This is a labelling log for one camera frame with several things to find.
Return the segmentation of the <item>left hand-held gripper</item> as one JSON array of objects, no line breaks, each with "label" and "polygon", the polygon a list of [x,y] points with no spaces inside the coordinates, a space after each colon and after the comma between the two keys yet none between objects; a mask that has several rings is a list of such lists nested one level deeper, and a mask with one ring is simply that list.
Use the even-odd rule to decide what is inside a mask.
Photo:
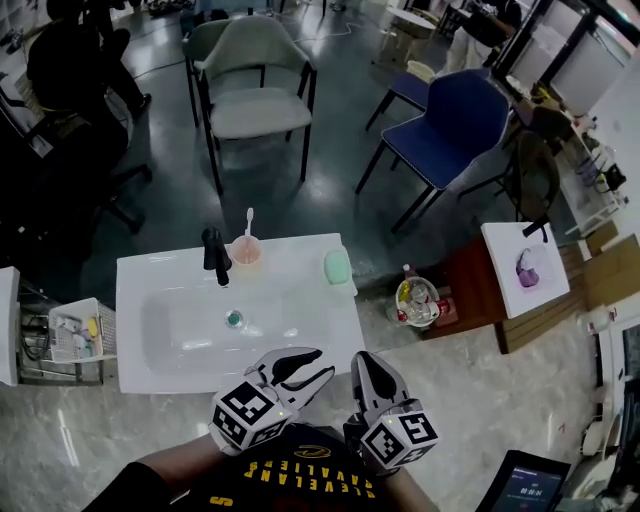
[{"label": "left hand-held gripper", "polygon": [[[285,382],[323,352],[310,347],[286,347],[267,352],[253,368],[213,397],[209,432],[226,455],[240,453],[278,437],[315,395],[334,377],[326,367],[305,381]],[[281,400],[272,386],[281,384]]]}]

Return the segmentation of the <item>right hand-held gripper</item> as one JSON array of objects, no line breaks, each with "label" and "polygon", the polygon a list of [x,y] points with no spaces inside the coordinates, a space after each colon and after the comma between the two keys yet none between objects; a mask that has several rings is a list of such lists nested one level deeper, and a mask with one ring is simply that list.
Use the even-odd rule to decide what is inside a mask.
[{"label": "right hand-held gripper", "polygon": [[[421,402],[409,399],[404,379],[386,361],[359,351],[350,375],[356,414],[344,424],[344,437],[371,472],[390,476],[436,446],[440,437]],[[378,417],[368,424],[364,416]]]}]

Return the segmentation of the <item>person's right forearm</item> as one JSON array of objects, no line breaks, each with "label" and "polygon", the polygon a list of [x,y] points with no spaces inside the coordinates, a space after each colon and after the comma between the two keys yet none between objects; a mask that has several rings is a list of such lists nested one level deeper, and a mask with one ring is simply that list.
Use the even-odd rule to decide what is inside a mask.
[{"label": "person's right forearm", "polygon": [[389,484],[393,487],[400,512],[441,512],[406,469],[401,469]]}]

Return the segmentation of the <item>white bucket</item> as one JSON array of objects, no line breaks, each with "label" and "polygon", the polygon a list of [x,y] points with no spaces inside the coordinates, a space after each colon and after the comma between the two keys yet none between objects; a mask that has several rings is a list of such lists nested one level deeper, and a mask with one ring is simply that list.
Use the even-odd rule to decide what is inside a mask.
[{"label": "white bucket", "polygon": [[439,294],[422,277],[403,280],[395,293],[398,320],[415,328],[426,328],[441,316]]}]

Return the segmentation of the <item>pink cup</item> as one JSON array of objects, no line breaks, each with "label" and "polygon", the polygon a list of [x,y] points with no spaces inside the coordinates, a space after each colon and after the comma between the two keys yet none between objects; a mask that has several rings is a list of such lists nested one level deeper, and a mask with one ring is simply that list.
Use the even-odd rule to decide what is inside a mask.
[{"label": "pink cup", "polygon": [[229,246],[233,268],[242,275],[256,275],[260,272],[262,254],[260,241],[251,235],[239,236]]}]

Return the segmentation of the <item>brown wooden cabinet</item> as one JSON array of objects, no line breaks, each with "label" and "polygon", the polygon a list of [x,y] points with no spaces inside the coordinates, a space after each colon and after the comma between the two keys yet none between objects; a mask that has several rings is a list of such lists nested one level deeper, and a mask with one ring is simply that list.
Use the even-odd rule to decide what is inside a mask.
[{"label": "brown wooden cabinet", "polygon": [[420,268],[419,274],[437,288],[450,290],[458,320],[424,330],[423,340],[460,334],[492,326],[501,354],[508,353],[502,323],[507,319],[497,274],[482,236],[456,249],[441,262]]}]

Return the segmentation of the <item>black tablet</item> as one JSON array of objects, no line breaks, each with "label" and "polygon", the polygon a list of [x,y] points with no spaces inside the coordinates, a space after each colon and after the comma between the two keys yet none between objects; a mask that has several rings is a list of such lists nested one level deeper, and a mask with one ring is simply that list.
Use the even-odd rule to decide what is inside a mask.
[{"label": "black tablet", "polygon": [[553,512],[570,469],[565,462],[509,450],[475,512]]}]

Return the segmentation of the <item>purple cup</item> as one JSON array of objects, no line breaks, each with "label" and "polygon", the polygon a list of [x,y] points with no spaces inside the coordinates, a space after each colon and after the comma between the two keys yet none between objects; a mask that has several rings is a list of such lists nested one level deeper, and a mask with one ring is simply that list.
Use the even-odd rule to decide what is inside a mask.
[{"label": "purple cup", "polygon": [[522,288],[537,286],[547,274],[546,249],[542,245],[525,248],[517,259],[516,274]]}]

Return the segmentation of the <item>white perforated basket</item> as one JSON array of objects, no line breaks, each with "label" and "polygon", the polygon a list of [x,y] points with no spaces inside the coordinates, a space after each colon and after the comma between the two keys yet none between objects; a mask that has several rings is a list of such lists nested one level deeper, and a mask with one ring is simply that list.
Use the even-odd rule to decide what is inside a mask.
[{"label": "white perforated basket", "polygon": [[[97,338],[91,338],[87,331],[90,317],[98,321],[100,333]],[[88,363],[116,358],[116,312],[96,298],[52,308],[48,324],[55,363]]]}]

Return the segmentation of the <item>blue shell chair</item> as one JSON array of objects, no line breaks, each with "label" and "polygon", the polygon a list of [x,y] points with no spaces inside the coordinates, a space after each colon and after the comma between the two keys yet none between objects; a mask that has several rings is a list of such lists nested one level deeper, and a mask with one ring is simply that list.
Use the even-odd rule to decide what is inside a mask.
[{"label": "blue shell chair", "polygon": [[387,93],[369,118],[365,130],[368,131],[371,128],[377,117],[383,114],[396,98],[421,111],[425,111],[428,102],[428,88],[429,83],[416,75],[407,71],[400,72],[396,75]]},{"label": "blue shell chair", "polygon": [[506,96],[479,69],[434,79],[424,113],[381,133],[355,190],[359,194],[384,151],[391,151],[426,188],[391,228],[397,232],[421,205],[433,205],[448,187],[504,135],[509,113]]}]

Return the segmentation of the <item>grey upholstered chair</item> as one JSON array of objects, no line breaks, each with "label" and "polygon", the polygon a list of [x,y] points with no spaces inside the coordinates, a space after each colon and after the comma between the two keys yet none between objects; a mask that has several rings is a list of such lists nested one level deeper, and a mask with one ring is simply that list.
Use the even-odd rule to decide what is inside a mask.
[{"label": "grey upholstered chair", "polygon": [[[276,67],[300,75],[296,91],[282,87],[249,87],[224,92],[216,99],[210,83],[225,74]],[[223,194],[215,152],[222,140],[248,140],[303,130],[300,180],[307,177],[309,144],[317,85],[311,59],[284,26],[265,15],[231,19],[214,49],[198,65],[197,88],[203,109],[205,139],[216,192]]]},{"label": "grey upholstered chair", "polygon": [[214,20],[200,24],[182,40],[182,51],[185,58],[187,83],[191,110],[196,128],[199,127],[199,117],[195,98],[195,82],[197,81],[198,65],[202,63],[214,49],[222,32],[231,23],[231,19]]}]

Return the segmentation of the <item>small white sink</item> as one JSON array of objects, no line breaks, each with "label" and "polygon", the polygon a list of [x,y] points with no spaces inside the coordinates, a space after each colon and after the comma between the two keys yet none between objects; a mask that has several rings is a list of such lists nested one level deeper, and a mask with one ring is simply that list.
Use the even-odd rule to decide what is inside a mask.
[{"label": "small white sink", "polygon": [[15,267],[0,269],[0,383],[12,387],[19,382],[16,359],[19,284],[20,272]]}]

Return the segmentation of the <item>black office chair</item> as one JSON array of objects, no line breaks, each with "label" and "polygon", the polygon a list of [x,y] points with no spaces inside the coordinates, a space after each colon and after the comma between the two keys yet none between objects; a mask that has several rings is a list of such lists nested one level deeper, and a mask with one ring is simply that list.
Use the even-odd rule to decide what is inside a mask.
[{"label": "black office chair", "polygon": [[56,244],[86,259],[104,213],[137,234],[144,218],[127,215],[117,201],[132,179],[150,182],[153,174],[146,164],[118,171],[126,129],[105,131],[56,112],[24,132],[8,110],[27,106],[0,88],[0,264],[41,257]]}]

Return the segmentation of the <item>round white table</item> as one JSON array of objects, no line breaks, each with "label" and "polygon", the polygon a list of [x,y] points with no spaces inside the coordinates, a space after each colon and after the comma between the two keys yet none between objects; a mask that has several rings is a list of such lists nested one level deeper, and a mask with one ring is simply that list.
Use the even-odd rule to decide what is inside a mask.
[{"label": "round white table", "polygon": [[419,60],[436,32],[437,25],[408,10],[388,7],[389,27],[380,44],[377,63],[400,67],[410,60]]}]

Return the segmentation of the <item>metal frame stand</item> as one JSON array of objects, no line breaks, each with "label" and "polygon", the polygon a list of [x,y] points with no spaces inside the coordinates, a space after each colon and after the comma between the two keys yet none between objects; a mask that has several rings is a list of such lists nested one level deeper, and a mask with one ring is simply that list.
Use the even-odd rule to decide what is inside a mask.
[{"label": "metal frame stand", "polygon": [[47,387],[98,387],[104,363],[55,363],[48,313],[61,303],[24,277],[19,279],[16,364],[18,382]]}]

